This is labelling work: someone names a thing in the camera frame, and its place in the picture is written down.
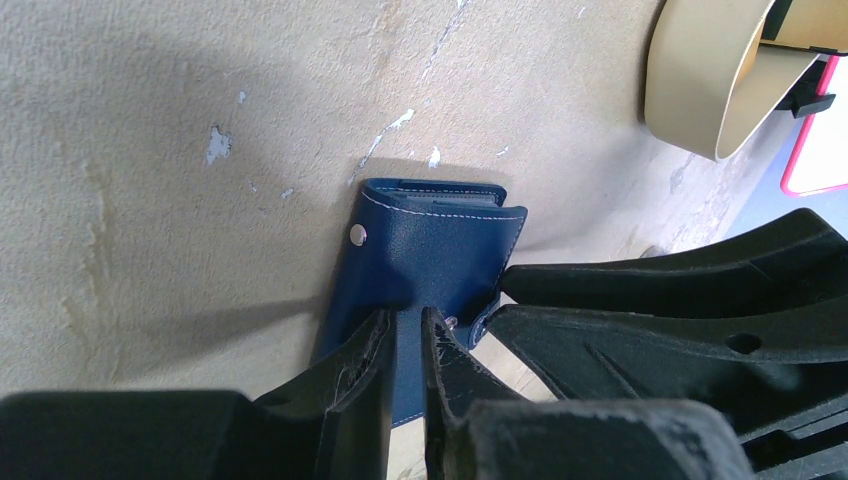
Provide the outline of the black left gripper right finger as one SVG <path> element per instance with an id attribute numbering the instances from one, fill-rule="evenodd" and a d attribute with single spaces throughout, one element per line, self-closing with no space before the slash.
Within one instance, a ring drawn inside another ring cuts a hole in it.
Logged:
<path id="1" fill-rule="evenodd" d="M 430 479 L 751 479 L 730 425 L 688 400 L 533 402 L 421 313 Z"/>

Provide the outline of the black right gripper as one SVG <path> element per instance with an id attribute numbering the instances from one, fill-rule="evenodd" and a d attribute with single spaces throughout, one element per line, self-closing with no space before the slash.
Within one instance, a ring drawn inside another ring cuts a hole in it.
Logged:
<path id="1" fill-rule="evenodd" d="M 834 302 L 712 319 L 507 305 L 488 330 L 560 398 L 701 402 L 758 479 L 847 477 L 847 322 Z"/>

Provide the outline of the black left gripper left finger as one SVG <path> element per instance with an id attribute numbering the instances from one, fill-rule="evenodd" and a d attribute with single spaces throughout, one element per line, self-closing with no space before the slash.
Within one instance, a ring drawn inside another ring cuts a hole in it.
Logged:
<path id="1" fill-rule="evenodd" d="M 230 390 L 42 391 L 1 402 L 5 479 L 382 479 L 393 313 L 257 399 Z"/>

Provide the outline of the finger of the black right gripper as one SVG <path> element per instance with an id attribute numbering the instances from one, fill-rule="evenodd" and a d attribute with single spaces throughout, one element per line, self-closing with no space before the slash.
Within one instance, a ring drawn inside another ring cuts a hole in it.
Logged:
<path id="1" fill-rule="evenodd" d="M 810 209 L 685 252 L 586 264 L 515 265 L 500 281 L 523 305 L 674 318 L 735 318 L 847 292 L 847 240 Z"/>

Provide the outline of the navy blue leather card holder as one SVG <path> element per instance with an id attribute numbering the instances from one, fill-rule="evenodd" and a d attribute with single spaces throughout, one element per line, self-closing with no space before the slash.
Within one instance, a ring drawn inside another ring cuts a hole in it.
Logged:
<path id="1" fill-rule="evenodd" d="M 498 281 L 528 217 L 525 207 L 506 205 L 506 197 L 504 187 L 488 183 L 371 178 L 360 184 L 313 358 L 336 350 L 372 311 L 394 311 L 395 426 L 424 412 L 423 309 L 454 319 L 454 335 L 472 349 L 499 305 Z"/>

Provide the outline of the beige oval plastic tray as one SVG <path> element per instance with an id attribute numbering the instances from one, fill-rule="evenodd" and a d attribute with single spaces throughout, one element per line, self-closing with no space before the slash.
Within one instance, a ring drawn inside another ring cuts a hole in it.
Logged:
<path id="1" fill-rule="evenodd" d="M 650 43 L 644 117 L 658 139 L 735 155 L 821 53 L 760 43 L 775 1 L 668 1 Z"/>

